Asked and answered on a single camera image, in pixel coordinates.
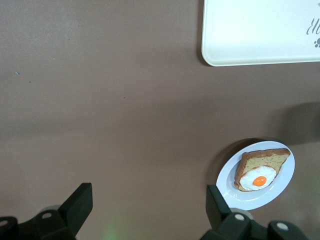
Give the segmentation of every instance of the white plate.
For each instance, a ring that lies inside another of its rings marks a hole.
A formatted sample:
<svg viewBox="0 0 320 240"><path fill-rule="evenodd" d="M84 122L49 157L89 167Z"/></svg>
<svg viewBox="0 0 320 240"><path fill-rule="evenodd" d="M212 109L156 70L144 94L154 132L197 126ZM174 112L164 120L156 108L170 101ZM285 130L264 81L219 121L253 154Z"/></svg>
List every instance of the white plate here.
<svg viewBox="0 0 320 240"><path fill-rule="evenodd" d="M320 61L316 0L205 0L202 56L212 66Z"/></svg>
<svg viewBox="0 0 320 240"><path fill-rule="evenodd" d="M277 177L269 186L258 191L250 192L243 192L235 187L235 175L243 153L283 148L288 149L291 154L282 165ZM228 162L220 171L216 181L216 186L221 192L229 208L252 210L268 204L277 196L279 196L279 194L281 194L289 184L294 171L295 157L292 151L286 145L276 141L262 141L249 145L233 155L233 157L228 160Z"/></svg>

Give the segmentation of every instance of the paw print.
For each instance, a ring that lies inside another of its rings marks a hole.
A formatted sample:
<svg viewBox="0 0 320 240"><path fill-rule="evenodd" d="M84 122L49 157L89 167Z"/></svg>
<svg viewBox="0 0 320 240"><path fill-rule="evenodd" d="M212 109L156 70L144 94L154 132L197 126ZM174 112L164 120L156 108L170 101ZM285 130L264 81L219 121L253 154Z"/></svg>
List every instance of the paw print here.
<svg viewBox="0 0 320 240"><path fill-rule="evenodd" d="M314 42L314 47L320 48L320 38L318 38L318 40Z"/></svg>

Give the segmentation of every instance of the orange egg yolk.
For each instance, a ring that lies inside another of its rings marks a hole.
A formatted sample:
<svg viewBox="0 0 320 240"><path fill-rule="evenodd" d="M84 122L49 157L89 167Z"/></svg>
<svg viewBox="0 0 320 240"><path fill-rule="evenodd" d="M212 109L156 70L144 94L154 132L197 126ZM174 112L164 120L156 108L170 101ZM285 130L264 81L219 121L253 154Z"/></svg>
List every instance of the orange egg yolk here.
<svg viewBox="0 0 320 240"><path fill-rule="evenodd" d="M267 178L265 176L258 176L253 181L253 185L255 185L257 187L261 187L261 186L265 185L266 181L267 181Z"/></svg>

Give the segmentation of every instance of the rectangular white tray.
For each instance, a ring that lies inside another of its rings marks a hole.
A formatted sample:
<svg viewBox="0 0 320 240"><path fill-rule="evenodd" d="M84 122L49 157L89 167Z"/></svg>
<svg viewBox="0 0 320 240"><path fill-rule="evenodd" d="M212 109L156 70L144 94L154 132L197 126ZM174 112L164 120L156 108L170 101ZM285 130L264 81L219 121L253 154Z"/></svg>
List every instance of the rectangular white tray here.
<svg viewBox="0 0 320 240"><path fill-rule="evenodd" d="M201 51L212 66L320 61L320 0L205 0Z"/></svg>

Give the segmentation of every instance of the plate with toast and egg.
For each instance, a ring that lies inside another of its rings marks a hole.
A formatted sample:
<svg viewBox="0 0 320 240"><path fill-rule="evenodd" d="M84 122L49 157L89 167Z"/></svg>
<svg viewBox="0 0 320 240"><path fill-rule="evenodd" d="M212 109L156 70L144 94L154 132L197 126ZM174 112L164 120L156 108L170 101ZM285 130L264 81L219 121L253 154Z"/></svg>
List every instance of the plate with toast and egg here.
<svg viewBox="0 0 320 240"><path fill-rule="evenodd" d="M277 141L261 141L233 155L216 181L229 208L252 210L262 207L289 184L295 171L292 151Z"/></svg>

